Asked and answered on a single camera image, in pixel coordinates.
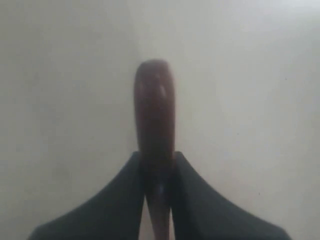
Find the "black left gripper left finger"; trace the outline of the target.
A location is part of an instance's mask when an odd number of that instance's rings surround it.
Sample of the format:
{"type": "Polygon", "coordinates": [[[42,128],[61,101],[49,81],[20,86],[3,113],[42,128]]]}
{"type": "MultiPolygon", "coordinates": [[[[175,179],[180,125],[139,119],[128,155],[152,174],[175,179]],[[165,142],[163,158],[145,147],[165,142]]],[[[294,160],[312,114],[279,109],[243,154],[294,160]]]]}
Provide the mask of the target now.
{"type": "Polygon", "coordinates": [[[144,190],[140,155],[134,152],[114,179],[70,212],[42,224],[30,240],[137,240],[144,190]]]}

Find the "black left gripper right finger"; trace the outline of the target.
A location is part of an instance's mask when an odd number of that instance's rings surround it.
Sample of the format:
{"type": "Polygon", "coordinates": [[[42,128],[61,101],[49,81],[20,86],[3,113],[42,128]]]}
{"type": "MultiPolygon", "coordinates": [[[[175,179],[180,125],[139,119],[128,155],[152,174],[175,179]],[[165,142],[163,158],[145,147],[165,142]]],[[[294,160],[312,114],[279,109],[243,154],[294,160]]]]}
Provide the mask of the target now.
{"type": "Polygon", "coordinates": [[[238,207],[213,189],[185,156],[175,153],[170,206],[177,240],[289,240],[281,227],[238,207]]]}

